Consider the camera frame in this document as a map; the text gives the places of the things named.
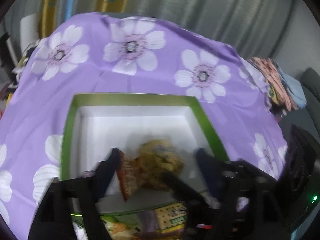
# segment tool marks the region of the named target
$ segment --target light blue cloth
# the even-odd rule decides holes
[[[301,83],[292,76],[285,74],[275,60],[272,59],[272,61],[273,65],[278,70],[283,86],[286,88],[293,101],[299,108],[304,108],[307,105],[307,100],[304,95]]]

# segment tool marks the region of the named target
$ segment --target purple tablecloth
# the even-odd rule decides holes
[[[278,178],[286,142],[263,91],[229,45],[165,21],[99,13],[63,23],[32,54],[0,122],[0,213],[27,239],[37,202],[59,176],[75,93],[134,92],[199,99],[231,160]]]

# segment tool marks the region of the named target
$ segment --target stack of clothing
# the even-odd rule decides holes
[[[306,106],[307,101],[300,82],[285,74],[275,60],[254,57],[249,63],[264,75],[270,85],[268,97],[272,106],[270,111],[274,115],[283,116],[287,111]]]

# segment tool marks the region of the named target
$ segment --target gray curtain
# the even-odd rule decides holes
[[[293,0],[128,0],[125,12],[172,21],[238,53],[268,57],[277,45]]]

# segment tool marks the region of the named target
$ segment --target open box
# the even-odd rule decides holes
[[[61,179],[73,179],[95,168],[111,148],[131,157],[141,144],[167,139],[176,147],[185,164],[179,178],[197,191],[205,190],[193,158],[199,147],[220,160],[228,160],[223,145],[194,97],[95,93],[76,94],[64,130],[61,152]],[[102,215],[124,215],[151,210],[172,203],[169,192],[139,189],[124,202],[114,179],[109,195],[97,203]]]

